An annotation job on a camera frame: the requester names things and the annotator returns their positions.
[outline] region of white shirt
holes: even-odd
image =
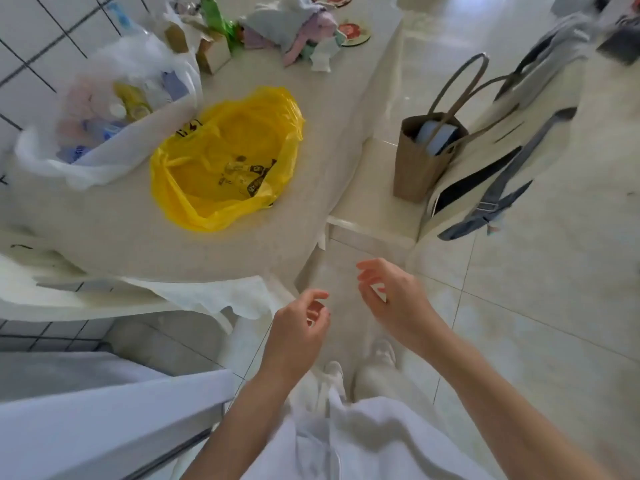
[[[286,407],[243,479],[493,480],[404,403],[343,404],[334,388],[328,403],[328,417]]]

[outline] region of hand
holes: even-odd
[[[287,393],[311,369],[320,352],[331,320],[327,307],[316,300],[328,297],[326,291],[305,290],[273,318],[258,374],[283,384]]]
[[[438,334],[451,329],[440,318],[427,299],[418,278],[388,261],[377,258],[359,262],[358,290],[373,316],[405,347],[423,355],[425,343],[434,341]],[[382,284],[380,293],[372,285]]]

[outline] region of gray strap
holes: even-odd
[[[522,147],[521,151],[510,161],[501,174],[498,175],[498,178],[489,185],[489,188],[484,192],[476,208],[469,212],[462,222],[453,224],[438,234],[438,237],[443,241],[458,239],[476,229],[480,229],[480,227],[483,227],[498,217],[505,209],[508,209],[531,185],[531,182],[529,182],[515,192],[502,197],[502,193],[509,181],[520,171],[540,142],[542,142],[547,133],[549,133],[549,130],[553,128],[556,123],[572,120],[576,112],[576,107],[567,107],[556,111]]]

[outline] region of tiled wall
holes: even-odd
[[[120,33],[105,5],[117,1],[133,20],[167,0],[0,0],[0,199],[10,185],[3,155],[19,131],[54,108],[56,93],[98,48]],[[0,205],[0,214],[4,205]],[[6,221],[4,215],[0,220]],[[0,351],[91,351],[112,319],[17,322],[0,318]]]
[[[110,1],[0,0],[0,154],[52,112],[56,92],[87,56],[120,37],[104,9]],[[114,1],[136,20],[167,0]]]

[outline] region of white clothing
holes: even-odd
[[[336,378],[309,371],[243,479],[492,480],[444,433],[420,389],[386,361],[373,358],[356,373],[356,403],[344,395]]]

